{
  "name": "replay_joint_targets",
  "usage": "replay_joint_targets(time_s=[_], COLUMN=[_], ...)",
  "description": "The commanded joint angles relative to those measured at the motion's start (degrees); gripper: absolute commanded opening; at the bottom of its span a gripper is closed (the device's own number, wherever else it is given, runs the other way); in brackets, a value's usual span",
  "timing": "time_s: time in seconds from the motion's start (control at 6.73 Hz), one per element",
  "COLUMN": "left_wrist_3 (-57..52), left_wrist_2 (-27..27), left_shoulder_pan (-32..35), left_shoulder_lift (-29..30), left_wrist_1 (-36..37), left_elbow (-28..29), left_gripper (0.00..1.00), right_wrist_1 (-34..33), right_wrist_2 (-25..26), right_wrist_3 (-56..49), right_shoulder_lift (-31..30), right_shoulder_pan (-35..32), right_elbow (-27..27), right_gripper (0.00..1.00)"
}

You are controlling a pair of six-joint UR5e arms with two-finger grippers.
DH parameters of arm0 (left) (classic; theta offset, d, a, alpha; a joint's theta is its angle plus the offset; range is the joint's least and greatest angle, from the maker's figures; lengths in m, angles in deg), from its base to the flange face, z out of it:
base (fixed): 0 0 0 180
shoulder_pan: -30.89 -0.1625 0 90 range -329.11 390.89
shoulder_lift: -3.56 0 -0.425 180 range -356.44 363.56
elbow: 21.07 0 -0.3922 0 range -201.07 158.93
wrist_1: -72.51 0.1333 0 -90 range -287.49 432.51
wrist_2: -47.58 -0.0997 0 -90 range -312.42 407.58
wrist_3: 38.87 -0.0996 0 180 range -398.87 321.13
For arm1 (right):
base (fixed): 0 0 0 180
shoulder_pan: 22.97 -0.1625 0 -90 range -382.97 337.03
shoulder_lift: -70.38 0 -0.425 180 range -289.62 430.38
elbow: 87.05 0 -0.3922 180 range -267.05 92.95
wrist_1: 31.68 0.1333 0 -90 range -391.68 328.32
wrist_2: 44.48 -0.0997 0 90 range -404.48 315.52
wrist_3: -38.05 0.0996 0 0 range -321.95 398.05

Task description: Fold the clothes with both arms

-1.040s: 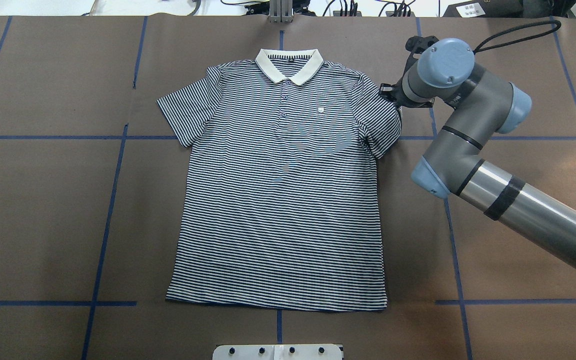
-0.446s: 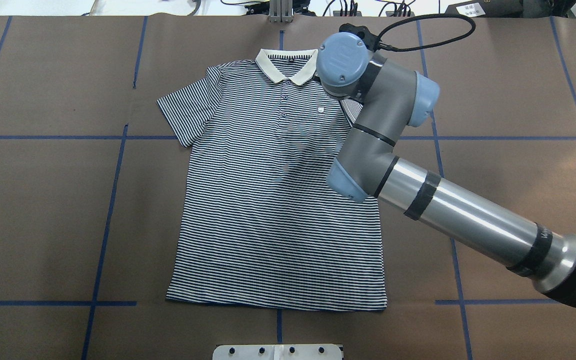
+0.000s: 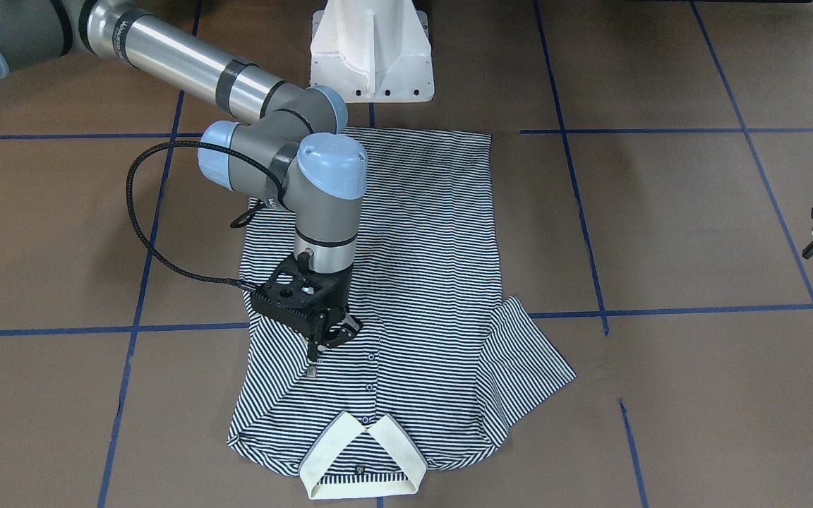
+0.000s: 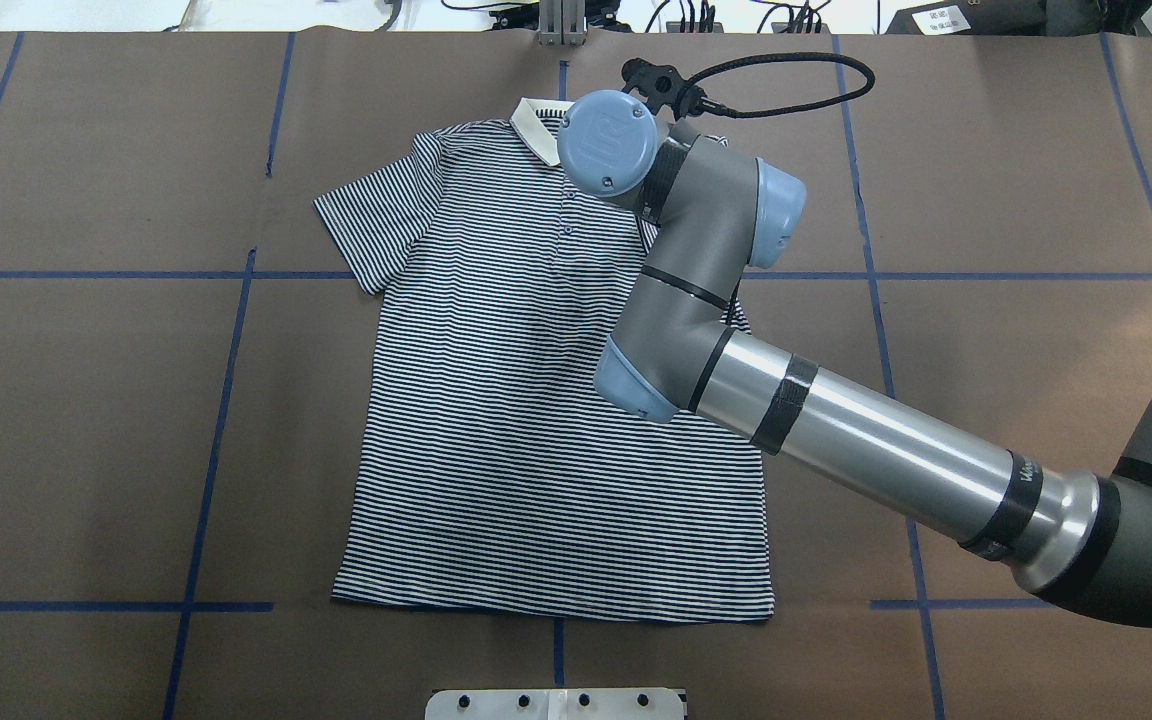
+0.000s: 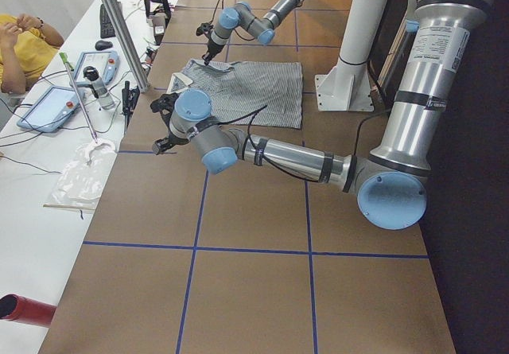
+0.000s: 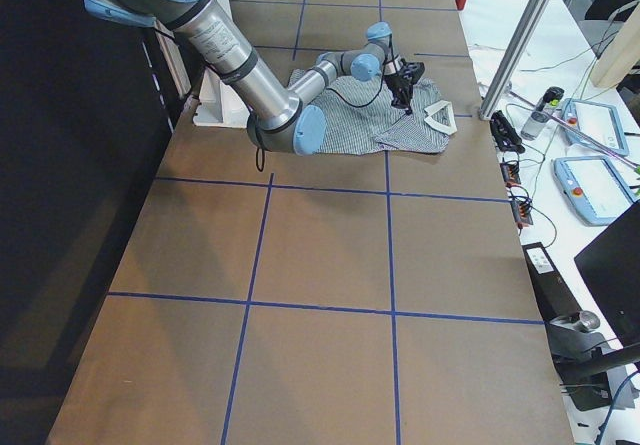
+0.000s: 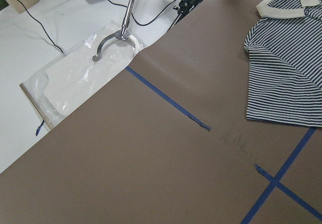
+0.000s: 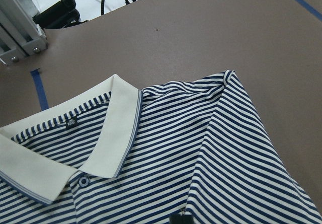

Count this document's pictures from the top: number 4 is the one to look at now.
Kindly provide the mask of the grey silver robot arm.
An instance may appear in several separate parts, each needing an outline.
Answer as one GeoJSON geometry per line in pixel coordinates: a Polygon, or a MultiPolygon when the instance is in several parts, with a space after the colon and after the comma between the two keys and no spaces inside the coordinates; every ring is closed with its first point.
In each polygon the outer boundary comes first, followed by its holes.
{"type": "Polygon", "coordinates": [[[567,109],[558,151],[582,192],[657,228],[599,395],[657,423],[714,420],[1006,564],[1044,602],[1152,628],[1152,400],[1111,473],[1044,469],[723,323],[742,272],[791,238],[799,179],[617,90],[567,109]]]}

